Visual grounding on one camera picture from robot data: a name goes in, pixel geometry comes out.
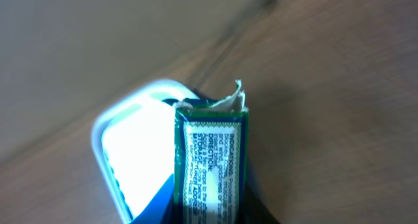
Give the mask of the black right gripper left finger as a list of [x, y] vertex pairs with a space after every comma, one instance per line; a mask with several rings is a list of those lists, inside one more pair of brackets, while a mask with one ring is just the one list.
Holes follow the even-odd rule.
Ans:
[[172, 215], [174, 175], [170, 175], [153, 199], [130, 224], [167, 224]]

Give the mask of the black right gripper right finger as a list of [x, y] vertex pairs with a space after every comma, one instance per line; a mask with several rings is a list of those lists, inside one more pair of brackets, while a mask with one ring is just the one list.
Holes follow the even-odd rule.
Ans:
[[280, 224], [262, 200], [259, 181], [252, 162], [248, 159], [244, 197], [240, 207], [241, 224]]

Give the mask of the green medicine box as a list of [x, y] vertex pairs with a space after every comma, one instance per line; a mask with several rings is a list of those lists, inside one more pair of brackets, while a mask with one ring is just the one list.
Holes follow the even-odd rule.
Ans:
[[175, 223], [236, 223], [244, 197], [248, 116], [241, 80], [218, 101], [184, 99], [174, 107]]

